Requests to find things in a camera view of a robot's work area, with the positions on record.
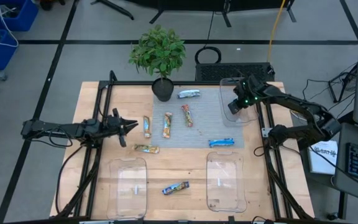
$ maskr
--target gold wrapper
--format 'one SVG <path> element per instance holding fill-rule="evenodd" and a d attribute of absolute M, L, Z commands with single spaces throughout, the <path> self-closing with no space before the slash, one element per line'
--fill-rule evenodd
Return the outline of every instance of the gold wrapper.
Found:
<path fill-rule="evenodd" d="M 143 116 L 143 133 L 145 138 L 152 136 L 152 132 L 150 130 L 150 118 L 148 116 Z"/>
<path fill-rule="evenodd" d="M 136 144 L 134 146 L 134 150 L 139 151 L 139 152 L 147 152 L 147 153 L 154 153 L 154 154 L 157 154 L 160 152 L 160 149 L 158 148 L 158 146 L 146 146 L 146 145 L 141 145 L 141 144 Z"/>
<path fill-rule="evenodd" d="M 188 127 L 193 127 L 193 118 L 191 118 L 189 105 L 183 105 L 181 108 L 183 109 L 183 112 L 185 112 L 186 125 Z"/>
<path fill-rule="evenodd" d="M 164 138 L 171 137 L 171 121 L 172 121 L 172 113 L 166 112 L 164 117 L 164 130 L 162 132 L 162 136 Z"/>

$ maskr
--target black flower pot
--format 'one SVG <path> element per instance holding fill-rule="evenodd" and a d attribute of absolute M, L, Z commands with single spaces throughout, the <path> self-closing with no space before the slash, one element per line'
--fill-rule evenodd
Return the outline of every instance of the black flower pot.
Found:
<path fill-rule="evenodd" d="M 158 78 L 152 84 L 154 95 L 162 102 L 171 98 L 173 92 L 173 82 L 169 78 Z"/>

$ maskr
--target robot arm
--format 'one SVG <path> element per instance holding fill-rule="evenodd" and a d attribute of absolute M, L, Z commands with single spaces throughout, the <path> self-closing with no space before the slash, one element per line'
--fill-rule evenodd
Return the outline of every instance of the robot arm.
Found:
<path fill-rule="evenodd" d="M 304 126 L 274 126 L 268 134 L 267 141 L 270 146 L 279 146 L 288 138 L 304 139 L 309 145 L 313 145 L 319 141 L 330 140 L 341 129 L 339 122 L 325 107 L 282 93 L 279 88 L 261 83 L 254 76 L 240 80 L 234 93 L 238 98 L 228 105 L 232 114 L 241 108 L 264 102 L 284 106 L 302 114 L 306 119 L 307 125 Z"/>
<path fill-rule="evenodd" d="M 81 145 L 95 145 L 103 138 L 118 135 L 120 145 L 126 147 L 124 136 L 138 125 L 137 121 L 121 118 L 116 108 L 112 110 L 112 115 L 107 116 L 105 122 L 87 119 L 75 124 L 55 124 L 40 120 L 29 120 L 24 122 L 21 134 L 26 140 L 48 136 L 76 139 Z"/>

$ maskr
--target wooden tabletop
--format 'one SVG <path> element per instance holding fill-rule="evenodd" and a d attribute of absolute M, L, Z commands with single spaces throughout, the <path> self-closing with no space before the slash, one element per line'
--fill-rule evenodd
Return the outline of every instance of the wooden tabletop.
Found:
<path fill-rule="evenodd" d="M 273 84 L 283 91 L 283 83 Z M 191 88 L 219 88 L 219 86 L 192 86 Z M 81 87 L 73 122 L 81 122 L 92 117 L 94 101 L 98 91 L 98 82 L 84 82 Z M 126 137 L 127 147 L 119 145 L 118 138 L 106 138 L 103 143 L 101 163 L 99 167 L 98 182 L 94 198 L 92 219 L 107 219 L 110 178 L 109 164 L 118 158 L 139 157 L 147 163 L 147 213 L 145 220 L 221 220 L 234 215 L 237 221 L 250 221 L 256 215 L 274 220 L 272 199 L 264 157 L 255 157 L 253 151 L 262 145 L 258 121 L 244 126 L 244 150 L 237 150 L 244 158 L 243 175 L 247 210 L 242 213 L 213 212 L 206 204 L 206 156 L 210 152 L 221 149 L 190 149 L 190 148 L 160 148 L 159 154 L 148 154 L 132 150 L 134 144 L 150 144 L 150 139 L 143 135 L 143 115 L 152 119 L 153 93 L 150 86 L 113 86 L 109 112 L 117 108 L 120 116 L 125 119 L 135 119 L 139 125 Z M 263 106 L 264 118 L 267 124 L 267 115 Z M 288 109 L 272 105 L 275 124 L 292 126 Z M 298 150 L 296 141 L 289 139 L 285 146 Z M 66 149 L 64 160 L 75 150 L 79 144 Z M 287 178 L 289 191 L 303 209 L 314 216 L 310 200 L 305 173 L 303 172 L 300 156 L 285 148 L 281 150 L 283 167 Z M 59 207 L 71 199 L 77 190 L 83 166 L 85 150 L 82 149 L 67 163 L 60 181 Z M 190 188 L 181 190 L 172 195 L 163 195 L 161 190 L 177 182 L 188 180 Z M 277 188 L 278 199 L 282 217 L 285 217 L 283 200 Z M 81 214 L 85 214 L 88 192 L 84 194 Z M 51 215 L 55 215 L 52 206 Z"/>

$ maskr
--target blue wrapper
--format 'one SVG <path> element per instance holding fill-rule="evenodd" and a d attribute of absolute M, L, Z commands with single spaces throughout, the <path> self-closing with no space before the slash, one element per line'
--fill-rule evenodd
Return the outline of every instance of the blue wrapper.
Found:
<path fill-rule="evenodd" d="M 166 189 L 163 189 L 162 190 L 162 193 L 164 195 L 170 195 L 174 192 L 177 192 L 181 189 L 186 189 L 186 188 L 189 188 L 190 187 L 190 184 L 188 181 L 185 181 L 185 182 L 181 182 L 181 183 L 176 183 L 176 184 L 173 184 L 169 187 L 167 187 Z"/>
<path fill-rule="evenodd" d="M 178 93 L 178 99 L 191 98 L 195 96 L 201 96 L 199 90 L 183 90 Z"/>
<path fill-rule="evenodd" d="M 220 139 L 220 140 L 209 140 L 209 147 L 214 146 L 232 146 L 234 145 L 233 138 Z"/>

